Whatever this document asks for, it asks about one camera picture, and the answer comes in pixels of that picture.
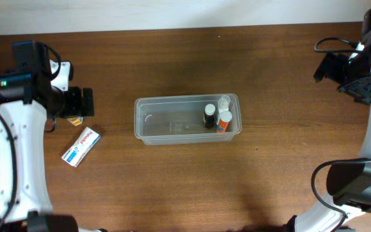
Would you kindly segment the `white Panadol medicine box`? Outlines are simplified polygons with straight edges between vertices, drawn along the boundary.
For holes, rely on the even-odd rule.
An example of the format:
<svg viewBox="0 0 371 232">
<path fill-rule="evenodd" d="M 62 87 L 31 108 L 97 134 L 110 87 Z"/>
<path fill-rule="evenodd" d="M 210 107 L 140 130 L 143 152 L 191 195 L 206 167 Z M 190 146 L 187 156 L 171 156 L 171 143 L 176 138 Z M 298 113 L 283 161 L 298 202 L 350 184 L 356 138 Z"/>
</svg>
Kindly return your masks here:
<svg viewBox="0 0 371 232">
<path fill-rule="evenodd" d="M 75 143 L 64 153 L 62 160 L 76 168 L 100 138 L 100 134 L 86 127 Z"/>
</svg>

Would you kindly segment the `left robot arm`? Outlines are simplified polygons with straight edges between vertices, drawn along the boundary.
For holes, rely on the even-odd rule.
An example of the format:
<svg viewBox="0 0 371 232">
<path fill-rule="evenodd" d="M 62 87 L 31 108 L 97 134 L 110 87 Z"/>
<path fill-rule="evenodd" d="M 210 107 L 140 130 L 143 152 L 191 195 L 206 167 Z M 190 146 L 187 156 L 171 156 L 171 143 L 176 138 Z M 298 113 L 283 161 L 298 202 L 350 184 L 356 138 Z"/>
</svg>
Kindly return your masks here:
<svg viewBox="0 0 371 232">
<path fill-rule="evenodd" d="M 0 75 L 0 231 L 81 231 L 56 215 L 44 168 L 46 121 L 92 117 L 93 90 L 70 87 L 73 66 L 47 44 L 12 45 L 15 68 Z"/>
</svg>

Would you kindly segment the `orange tube white cap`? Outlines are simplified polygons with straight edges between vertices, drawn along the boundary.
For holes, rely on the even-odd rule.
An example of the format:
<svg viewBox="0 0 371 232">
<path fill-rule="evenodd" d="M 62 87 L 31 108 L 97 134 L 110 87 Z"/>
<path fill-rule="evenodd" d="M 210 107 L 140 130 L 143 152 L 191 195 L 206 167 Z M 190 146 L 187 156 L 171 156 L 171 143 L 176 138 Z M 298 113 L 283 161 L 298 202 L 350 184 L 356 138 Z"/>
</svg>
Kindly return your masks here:
<svg viewBox="0 0 371 232">
<path fill-rule="evenodd" d="M 230 111 L 225 110 L 218 116 L 217 133 L 225 133 L 228 124 L 232 121 L 233 115 Z"/>
</svg>

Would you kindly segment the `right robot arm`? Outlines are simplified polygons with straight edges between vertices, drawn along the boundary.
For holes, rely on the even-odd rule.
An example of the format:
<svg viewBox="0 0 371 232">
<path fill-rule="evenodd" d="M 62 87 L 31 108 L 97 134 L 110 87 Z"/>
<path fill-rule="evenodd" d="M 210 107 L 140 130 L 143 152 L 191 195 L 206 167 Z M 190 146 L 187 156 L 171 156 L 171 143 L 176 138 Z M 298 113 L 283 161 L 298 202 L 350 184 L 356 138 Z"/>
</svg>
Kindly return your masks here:
<svg viewBox="0 0 371 232">
<path fill-rule="evenodd" d="M 345 231 L 344 224 L 371 213 L 371 9 L 363 19 L 359 42 L 350 49 L 324 50 L 314 79 L 338 83 L 338 91 L 370 107 L 368 127 L 356 159 L 332 160 L 312 173 L 310 185 L 316 203 L 294 215 L 283 231 Z"/>
</svg>

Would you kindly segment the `dark bottle white cap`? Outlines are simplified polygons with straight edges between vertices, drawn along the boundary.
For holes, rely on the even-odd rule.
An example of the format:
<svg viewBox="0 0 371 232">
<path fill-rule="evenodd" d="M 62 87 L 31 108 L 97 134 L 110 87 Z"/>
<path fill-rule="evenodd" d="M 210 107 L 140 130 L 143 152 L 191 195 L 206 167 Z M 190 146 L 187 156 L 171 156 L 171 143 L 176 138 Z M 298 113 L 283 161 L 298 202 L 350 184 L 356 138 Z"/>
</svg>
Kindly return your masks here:
<svg viewBox="0 0 371 232">
<path fill-rule="evenodd" d="M 204 127 L 210 129 L 214 126 L 214 114 L 216 107 L 214 104 L 207 104 L 204 108 Z"/>
</svg>

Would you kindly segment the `white spray bottle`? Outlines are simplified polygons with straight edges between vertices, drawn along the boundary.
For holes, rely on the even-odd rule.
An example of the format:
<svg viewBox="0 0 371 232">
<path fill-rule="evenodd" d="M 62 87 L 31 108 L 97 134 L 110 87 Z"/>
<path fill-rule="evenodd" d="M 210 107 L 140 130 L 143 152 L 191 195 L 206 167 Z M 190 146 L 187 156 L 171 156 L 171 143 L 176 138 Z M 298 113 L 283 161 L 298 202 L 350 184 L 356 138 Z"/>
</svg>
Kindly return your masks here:
<svg viewBox="0 0 371 232">
<path fill-rule="evenodd" d="M 231 98 L 228 95 L 223 95 L 218 100 L 216 117 L 215 117 L 215 119 L 216 119 L 216 125 L 218 125 L 218 123 L 220 121 L 221 114 L 224 111 L 228 111 L 229 110 L 230 102 L 231 102 Z"/>
</svg>

